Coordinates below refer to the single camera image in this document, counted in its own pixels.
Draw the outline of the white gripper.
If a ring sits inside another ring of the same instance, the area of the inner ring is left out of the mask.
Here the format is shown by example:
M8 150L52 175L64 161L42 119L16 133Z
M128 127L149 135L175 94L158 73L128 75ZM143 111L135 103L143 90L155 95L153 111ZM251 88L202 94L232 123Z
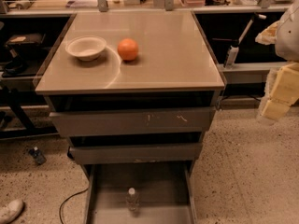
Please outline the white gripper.
M262 32L255 41L262 45L275 44L277 56L299 62L299 0ZM264 97L259 106L259 119L278 121L299 99L299 63L287 63L279 69L271 69L268 73Z

